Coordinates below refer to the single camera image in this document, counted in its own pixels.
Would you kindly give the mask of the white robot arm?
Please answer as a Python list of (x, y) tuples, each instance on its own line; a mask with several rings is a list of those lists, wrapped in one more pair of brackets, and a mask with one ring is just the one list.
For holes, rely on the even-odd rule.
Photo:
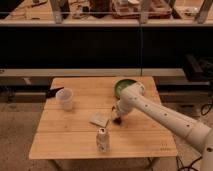
[(114, 91), (118, 97), (116, 118), (126, 116), (133, 109), (147, 114), (202, 154), (200, 171), (213, 171), (213, 128), (149, 100), (144, 96), (145, 86), (141, 82), (125, 84), (120, 80)]

